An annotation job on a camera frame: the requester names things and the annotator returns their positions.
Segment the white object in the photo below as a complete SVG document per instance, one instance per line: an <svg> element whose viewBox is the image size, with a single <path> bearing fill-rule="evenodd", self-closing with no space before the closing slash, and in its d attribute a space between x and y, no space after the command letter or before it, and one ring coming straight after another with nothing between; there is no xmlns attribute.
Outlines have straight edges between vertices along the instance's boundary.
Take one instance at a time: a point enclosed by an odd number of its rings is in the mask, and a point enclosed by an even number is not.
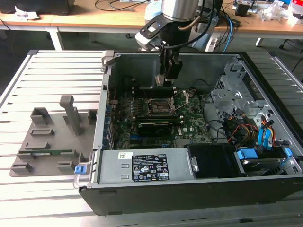
<svg viewBox="0 0 303 227"><path fill-rule="evenodd" d="M303 15L303 1L301 0L291 0L288 10L295 14Z"/></svg>
<svg viewBox="0 0 303 227"><path fill-rule="evenodd" d="M261 9L258 12L258 17L262 21L273 20L276 19L280 21L279 14L283 11L283 8L278 5L278 3L271 4L267 9Z"/></svg>
<svg viewBox="0 0 303 227"><path fill-rule="evenodd" d="M275 0L273 3L277 3L279 7L283 7L283 5L285 4L285 2L279 0Z"/></svg>
<svg viewBox="0 0 303 227"><path fill-rule="evenodd" d="M294 15L290 15L288 17L287 23L289 25L291 25L291 26L294 26L294 25L303 25L303 19L298 19Z"/></svg>
<svg viewBox="0 0 303 227"><path fill-rule="evenodd" d="M155 16L161 14L162 1L154 1L147 5L145 9L144 20L150 21Z"/></svg>
<svg viewBox="0 0 303 227"><path fill-rule="evenodd" d="M16 10L15 15L21 20L34 20L34 19L40 18L36 14L36 12L25 12L25 11L18 9L16 6L15 6L15 10Z"/></svg>
<svg viewBox="0 0 303 227"><path fill-rule="evenodd" d="M119 152L118 159L132 159L132 152Z"/></svg>

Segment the blue latch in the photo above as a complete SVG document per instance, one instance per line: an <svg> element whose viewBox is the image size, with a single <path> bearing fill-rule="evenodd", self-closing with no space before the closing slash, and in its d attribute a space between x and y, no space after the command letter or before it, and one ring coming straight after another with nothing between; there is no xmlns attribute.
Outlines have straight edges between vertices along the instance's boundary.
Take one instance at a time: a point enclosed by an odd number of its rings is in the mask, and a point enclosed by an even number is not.
<svg viewBox="0 0 303 227"><path fill-rule="evenodd" d="M241 149L237 152L239 159L258 158L254 149Z"/></svg>
<svg viewBox="0 0 303 227"><path fill-rule="evenodd" d="M285 148L284 152L287 155L287 157L290 157L291 155L293 155L292 151L289 148Z"/></svg>
<svg viewBox="0 0 303 227"><path fill-rule="evenodd" d="M75 174L86 174L86 173L87 173L87 167L86 166L76 166Z"/></svg>

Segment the metal bracket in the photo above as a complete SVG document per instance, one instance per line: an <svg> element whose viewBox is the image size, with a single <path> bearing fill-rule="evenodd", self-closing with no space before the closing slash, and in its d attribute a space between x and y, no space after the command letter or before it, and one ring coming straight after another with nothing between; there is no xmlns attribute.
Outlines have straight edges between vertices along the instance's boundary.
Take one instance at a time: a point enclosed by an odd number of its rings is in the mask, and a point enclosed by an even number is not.
<svg viewBox="0 0 303 227"><path fill-rule="evenodd" d="M101 71L105 71L106 66L112 64L114 60L115 60L115 51L104 51L101 57L101 61L102 61Z"/></svg>

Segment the motherboard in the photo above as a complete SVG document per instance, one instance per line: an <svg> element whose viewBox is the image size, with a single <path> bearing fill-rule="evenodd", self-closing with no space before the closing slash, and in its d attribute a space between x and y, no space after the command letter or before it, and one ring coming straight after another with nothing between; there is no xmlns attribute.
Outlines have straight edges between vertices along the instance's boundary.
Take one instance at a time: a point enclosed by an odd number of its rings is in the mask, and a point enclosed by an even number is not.
<svg viewBox="0 0 303 227"><path fill-rule="evenodd" d="M210 143L201 96L188 89L140 89L110 100L113 149L182 148Z"/></svg>

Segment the power supply label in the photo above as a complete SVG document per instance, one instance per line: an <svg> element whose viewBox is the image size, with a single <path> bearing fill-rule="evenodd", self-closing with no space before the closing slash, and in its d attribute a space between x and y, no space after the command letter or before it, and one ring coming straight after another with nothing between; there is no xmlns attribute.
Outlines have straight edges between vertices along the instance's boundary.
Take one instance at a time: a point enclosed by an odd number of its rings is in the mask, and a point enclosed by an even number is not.
<svg viewBox="0 0 303 227"><path fill-rule="evenodd" d="M169 166L166 155L133 155L133 181L167 181Z"/></svg>

